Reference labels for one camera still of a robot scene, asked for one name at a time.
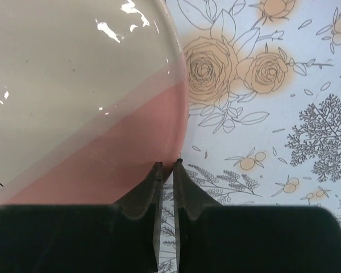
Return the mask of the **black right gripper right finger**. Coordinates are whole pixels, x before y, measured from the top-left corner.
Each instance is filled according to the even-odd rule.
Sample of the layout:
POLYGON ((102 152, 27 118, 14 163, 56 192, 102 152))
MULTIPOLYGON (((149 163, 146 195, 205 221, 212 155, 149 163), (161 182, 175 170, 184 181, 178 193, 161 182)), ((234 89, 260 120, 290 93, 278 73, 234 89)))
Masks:
POLYGON ((173 166, 179 272, 341 272, 341 228, 312 206, 231 205, 173 166))

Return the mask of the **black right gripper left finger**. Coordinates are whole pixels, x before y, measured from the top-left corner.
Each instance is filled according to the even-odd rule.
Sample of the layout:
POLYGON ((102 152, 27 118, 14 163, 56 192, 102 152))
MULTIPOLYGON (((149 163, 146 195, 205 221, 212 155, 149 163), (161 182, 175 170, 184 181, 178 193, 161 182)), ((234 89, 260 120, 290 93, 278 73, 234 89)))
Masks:
POLYGON ((1 205, 0 272, 157 272, 163 164, 105 205, 1 205))

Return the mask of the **pink bottom plate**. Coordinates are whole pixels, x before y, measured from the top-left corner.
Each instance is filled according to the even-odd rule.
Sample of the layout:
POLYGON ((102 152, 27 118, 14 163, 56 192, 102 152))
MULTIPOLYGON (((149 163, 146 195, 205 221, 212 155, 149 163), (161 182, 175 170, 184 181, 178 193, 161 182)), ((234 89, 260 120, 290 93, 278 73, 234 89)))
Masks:
POLYGON ((0 1, 0 205, 111 203, 170 169, 186 80, 164 1, 0 1))

